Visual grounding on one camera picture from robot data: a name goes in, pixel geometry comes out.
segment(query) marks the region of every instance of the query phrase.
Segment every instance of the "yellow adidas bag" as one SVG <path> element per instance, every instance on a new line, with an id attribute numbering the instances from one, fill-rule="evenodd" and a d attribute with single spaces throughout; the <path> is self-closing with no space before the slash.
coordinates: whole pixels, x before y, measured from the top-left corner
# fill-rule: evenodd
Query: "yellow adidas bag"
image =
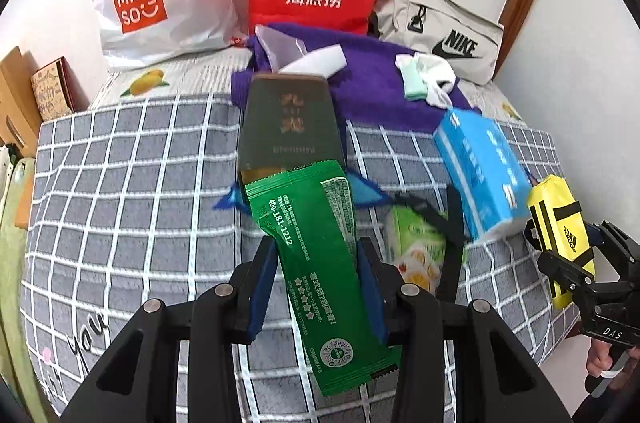
<path id="1" fill-rule="evenodd" d="M 593 252 L 589 251 L 580 203 L 572 196 L 564 178 L 550 175 L 535 185 L 529 193 L 527 206 L 533 217 L 525 229 L 527 241 L 535 249 L 552 251 L 594 275 Z M 532 235 L 534 226 L 537 240 Z M 556 308 L 563 309 L 571 304 L 570 292 L 556 282 L 550 288 Z"/>

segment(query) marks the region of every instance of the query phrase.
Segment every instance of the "human hand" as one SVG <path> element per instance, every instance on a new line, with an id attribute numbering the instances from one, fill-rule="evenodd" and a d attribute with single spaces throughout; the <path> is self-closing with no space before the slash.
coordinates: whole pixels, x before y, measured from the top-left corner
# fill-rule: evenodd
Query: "human hand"
<path id="1" fill-rule="evenodd" d="M 602 371 L 608 371 L 613 366 L 613 359 L 609 356 L 611 344 L 601 340 L 591 339 L 591 348 L 587 356 L 587 371 L 591 376 L 599 377 Z M 613 390 L 624 387 L 633 373 L 640 359 L 640 347 L 628 350 L 629 361 L 622 371 L 613 379 L 609 388 Z"/>
<path id="2" fill-rule="evenodd" d="M 587 372 L 591 376 L 600 377 L 602 371 L 612 368 L 613 359 L 609 356 L 610 348 L 610 343 L 591 339 L 591 348 L 587 354 Z"/>

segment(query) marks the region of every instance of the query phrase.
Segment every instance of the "small wooden sign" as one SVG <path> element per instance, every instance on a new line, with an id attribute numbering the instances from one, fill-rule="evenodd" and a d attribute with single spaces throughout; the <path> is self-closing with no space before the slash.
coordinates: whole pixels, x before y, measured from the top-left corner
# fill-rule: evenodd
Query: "small wooden sign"
<path id="1" fill-rule="evenodd" d="M 39 69 L 31 77 L 31 85 L 44 122 L 74 112 L 71 94 L 66 86 L 64 58 Z"/>

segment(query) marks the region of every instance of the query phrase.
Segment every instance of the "cardboard box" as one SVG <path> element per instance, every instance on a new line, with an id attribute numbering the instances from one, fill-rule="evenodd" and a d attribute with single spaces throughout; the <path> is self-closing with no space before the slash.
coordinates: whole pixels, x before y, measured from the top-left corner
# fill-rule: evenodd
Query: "cardboard box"
<path id="1" fill-rule="evenodd" d="M 452 109 L 433 137 L 462 196 L 474 241 L 488 243 L 523 231 L 530 218 L 531 184 L 495 121 Z"/>
<path id="2" fill-rule="evenodd" d="M 23 157 L 35 158 L 41 124 L 31 72 L 15 47 L 0 62 L 0 142 L 15 143 Z"/>

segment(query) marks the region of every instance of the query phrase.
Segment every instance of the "purple cloth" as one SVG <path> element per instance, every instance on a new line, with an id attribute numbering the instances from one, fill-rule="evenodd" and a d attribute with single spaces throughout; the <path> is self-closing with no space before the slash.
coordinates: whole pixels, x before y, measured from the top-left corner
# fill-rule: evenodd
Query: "purple cloth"
<path id="1" fill-rule="evenodd" d="M 396 55 L 413 55 L 413 50 L 365 35 L 290 23 L 269 26 L 304 41 L 309 52 L 333 44 L 342 46 L 347 67 L 329 79 L 338 119 L 417 132 L 433 132 L 440 124 L 445 110 L 430 106 L 424 100 L 409 102 L 404 98 Z M 249 95 L 252 73 L 271 71 L 267 55 L 255 36 L 248 40 L 247 47 L 254 52 L 249 69 L 234 73 L 231 79 L 231 100 L 242 110 Z M 458 81 L 449 96 L 454 107 L 471 109 L 458 88 Z"/>

